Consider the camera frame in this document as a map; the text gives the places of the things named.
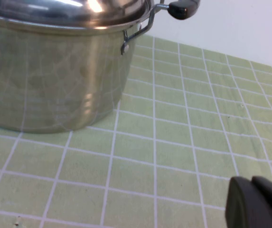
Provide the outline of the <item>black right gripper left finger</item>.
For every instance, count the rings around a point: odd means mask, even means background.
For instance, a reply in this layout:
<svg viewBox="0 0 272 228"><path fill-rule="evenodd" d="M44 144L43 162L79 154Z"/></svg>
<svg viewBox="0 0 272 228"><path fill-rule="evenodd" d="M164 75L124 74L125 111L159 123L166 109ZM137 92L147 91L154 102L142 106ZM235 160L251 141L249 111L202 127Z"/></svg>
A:
<svg viewBox="0 0 272 228"><path fill-rule="evenodd" d="M228 228L272 228L272 208L251 181L230 179L225 207Z"/></svg>

